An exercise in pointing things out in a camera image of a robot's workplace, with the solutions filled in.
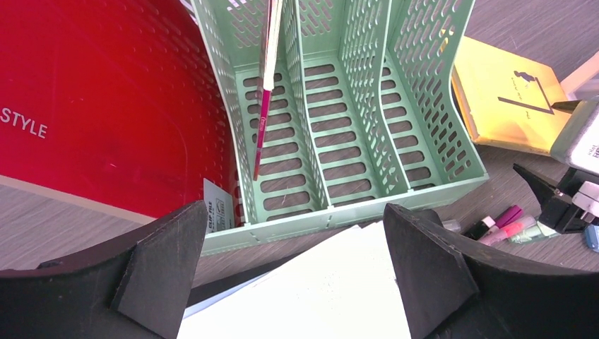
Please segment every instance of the mint green file organizer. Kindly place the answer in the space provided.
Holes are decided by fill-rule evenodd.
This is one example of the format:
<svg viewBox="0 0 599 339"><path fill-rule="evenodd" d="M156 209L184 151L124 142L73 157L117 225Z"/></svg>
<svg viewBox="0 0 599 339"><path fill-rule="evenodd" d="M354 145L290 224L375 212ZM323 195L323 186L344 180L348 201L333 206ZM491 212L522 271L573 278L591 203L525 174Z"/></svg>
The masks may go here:
<svg viewBox="0 0 599 339"><path fill-rule="evenodd" d="M264 144L272 152L261 164L295 165L256 182L258 110L251 93L264 2L192 1L232 127L240 187L235 199L244 221L208 234L203 255L379 218L387 203L444 206L488 179L451 99L453 59L473 0L284 1ZM317 95L325 99L313 100ZM320 127L336 121L344 122ZM339 143L320 143L347 133L351 138ZM360 171L345 171L356 164ZM347 176L332 178L334 169ZM425 175L412 175L419 171ZM263 190L266 182L298 176L303 180L293 187ZM340 196L339 187L352 182L367 184ZM284 204L298 194L304 198ZM273 199L283 201L282 208L268 208Z"/></svg>

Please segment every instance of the gray wood grain surface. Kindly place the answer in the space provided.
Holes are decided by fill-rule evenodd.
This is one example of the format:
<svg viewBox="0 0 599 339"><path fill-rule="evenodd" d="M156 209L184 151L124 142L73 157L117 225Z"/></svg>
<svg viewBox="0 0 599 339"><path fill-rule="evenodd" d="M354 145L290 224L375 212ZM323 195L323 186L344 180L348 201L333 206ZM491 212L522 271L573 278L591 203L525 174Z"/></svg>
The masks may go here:
<svg viewBox="0 0 599 339"><path fill-rule="evenodd" d="M562 79L599 49L596 0L478 0L466 35L548 64ZM565 167L548 158L491 147L478 148L491 179L452 206L439 208L443 219L471 225L511 204L538 213L529 188L511 164L559 179ZM125 233L138 224L60 201L0 186L0 269L34 268L41 261L70 254ZM201 258L195 285L309 249L339 232L305 237ZM530 245L499 248L558 266L599 270L599 254L579 234Z"/></svg>

